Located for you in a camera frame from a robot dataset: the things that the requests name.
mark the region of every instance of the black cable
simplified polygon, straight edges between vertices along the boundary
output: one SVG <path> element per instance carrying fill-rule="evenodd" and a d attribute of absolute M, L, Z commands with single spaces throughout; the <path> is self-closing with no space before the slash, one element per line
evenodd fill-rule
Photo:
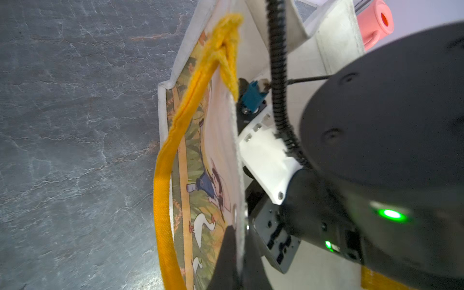
<path fill-rule="evenodd" d="M 277 134 L 287 147 L 287 155 L 305 168 L 311 165 L 300 148 L 287 115 L 287 43 L 285 0 L 267 0 L 269 56 L 271 59 L 272 110 Z"/>
<path fill-rule="evenodd" d="M 329 77 L 331 77 L 331 75 L 330 76 L 319 76 L 319 77 L 291 78 L 287 81 L 287 85 L 304 83 L 304 82 L 312 82 L 312 81 L 321 81 L 324 79 L 328 79 Z"/>

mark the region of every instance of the green indicator light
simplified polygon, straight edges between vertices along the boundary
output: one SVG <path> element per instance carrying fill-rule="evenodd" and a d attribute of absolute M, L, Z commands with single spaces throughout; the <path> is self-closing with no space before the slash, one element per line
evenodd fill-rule
<path fill-rule="evenodd" d="M 409 220 L 407 216 L 392 209 L 381 209 L 379 210 L 379 215 L 384 219 L 388 219 L 402 224 L 406 223 Z"/>

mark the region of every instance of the yellow bag handle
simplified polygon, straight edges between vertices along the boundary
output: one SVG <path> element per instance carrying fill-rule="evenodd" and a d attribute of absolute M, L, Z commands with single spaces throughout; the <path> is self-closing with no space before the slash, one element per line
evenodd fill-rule
<path fill-rule="evenodd" d="M 221 65 L 221 78 L 232 93 L 235 101 L 237 101 L 238 27 L 242 21 L 243 17 L 241 15 L 229 14 L 221 19 L 214 28 L 174 116 L 168 138 L 156 160 L 155 176 L 153 178 L 153 216 L 161 274 L 166 290 L 186 289 L 177 263 L 169 218 L 169 180 L 171 179 L 175 154 L 219 64 Z"/>

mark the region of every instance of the white goose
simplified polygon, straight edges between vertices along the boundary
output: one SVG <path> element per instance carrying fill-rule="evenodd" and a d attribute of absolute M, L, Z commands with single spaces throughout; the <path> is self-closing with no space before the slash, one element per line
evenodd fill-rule
<path fill-rule="evenodd" d="M 211 215 L 211 223 L 209 223 L 205 217 L 204 213 L 200 213 L 197 215 L 195 220 L 193 221 L 193 226 L 192 222 L 189 222 L 188 225 L 188 230 L 189 232 L 192 232 L 195 234 L 195 240 L 197 240 L 198 247 L 201 249 L 201 231 L 203 230 L 203 225 L 206 225 L 208 230 L 212 231 L 214 230 L 216 226 L 216 221 L 214 220 L 214 216 Z"/>
<path fill-rule="evenodd" d="M 203 269 L 203 261 L 198 259 L 198 257 L 195 257 L 195 259 L 193 259 L 193 273 L 194 275 L 197 274 L 197 269 L 198 267 L 200 267 L 200 269 Z"/>

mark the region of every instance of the white wall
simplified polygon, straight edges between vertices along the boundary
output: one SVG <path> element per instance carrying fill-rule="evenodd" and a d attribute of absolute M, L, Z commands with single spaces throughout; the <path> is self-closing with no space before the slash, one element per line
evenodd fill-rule
<path fill-rule="evenodd" d="M 384 0 L 390 7 L 395 31 L 373 49 L 430 27 L 464 19 L 464 0 Z"/>

